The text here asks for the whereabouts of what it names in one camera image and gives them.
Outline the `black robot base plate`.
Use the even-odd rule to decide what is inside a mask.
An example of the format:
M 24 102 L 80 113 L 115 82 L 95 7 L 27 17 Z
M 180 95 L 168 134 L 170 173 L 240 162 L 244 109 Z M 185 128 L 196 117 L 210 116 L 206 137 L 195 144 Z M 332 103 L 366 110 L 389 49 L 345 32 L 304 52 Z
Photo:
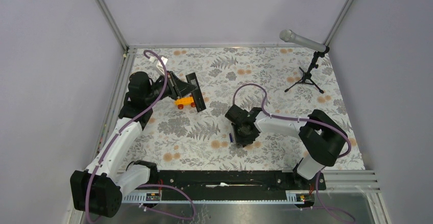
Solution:
M 314 190 L 326 190 L 323 174 L 319 180 L 305 180 L 292 171 L 282 170 L 161 170 L 157 178 L 150 180 L 139 190 L 174 190 L 186 198 L 185 193 L 205 189 L 246 189 L 260 191 L 288 191 L 309 194 Z

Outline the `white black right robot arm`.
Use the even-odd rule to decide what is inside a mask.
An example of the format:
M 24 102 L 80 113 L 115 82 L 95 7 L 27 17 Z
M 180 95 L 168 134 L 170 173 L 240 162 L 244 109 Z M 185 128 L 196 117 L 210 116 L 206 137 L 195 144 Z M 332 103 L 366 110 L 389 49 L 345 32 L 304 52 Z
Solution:
M 261 133 L 273 133 L 297 138 L 308 151 L 296 166 L 293 183 L 306 189 L 315 175 L 325 167 L 332 167 L 339 158 L 347 134 L 325 112 L 315 109 L 306 117 L 268 114 L 262 108 L 250 111 L 233 105 L 225 117 L 233 127 L 234 142 L 245 147 L 253 144 Z

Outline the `black remote control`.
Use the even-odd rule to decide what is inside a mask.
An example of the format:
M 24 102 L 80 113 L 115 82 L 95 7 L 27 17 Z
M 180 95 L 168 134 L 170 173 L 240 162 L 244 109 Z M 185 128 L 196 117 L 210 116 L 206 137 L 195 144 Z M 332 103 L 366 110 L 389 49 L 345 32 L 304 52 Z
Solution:
M 198 81 L 198 78 L 196 76 L 196 73 L 190 73 L 186 75 L 187 82 L 195 86 L 195 90 L 191 93 L 192 98 L 195 103 L 195 108 L 197 112 L 202 112 L 206 109 L 206 104 L 202 95 L 202 91 L 200 88 L 200 84 Z

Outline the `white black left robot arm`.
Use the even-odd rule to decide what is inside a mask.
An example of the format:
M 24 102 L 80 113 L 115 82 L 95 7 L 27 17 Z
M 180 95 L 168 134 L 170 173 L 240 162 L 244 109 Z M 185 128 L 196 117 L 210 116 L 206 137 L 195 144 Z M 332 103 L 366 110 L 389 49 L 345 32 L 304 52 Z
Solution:
M 172 71 L 153 81 L 146 72 L 130 75 L 128 92 L 119 112 L 116 126 L 103 149 L 85 170 L 76 170 L 70 177 L 73 205 L 76 210 L 104 217 L 113 217 L 123 197 L 143 185 L 147 189 L 159 182 L 155 163 L 137 160 L 119 177 L 116 176 L 126 152 L 148 124 L 152 107 L 161 99 L 173 100 L 201 96 L 196 74 L 179 79 Z

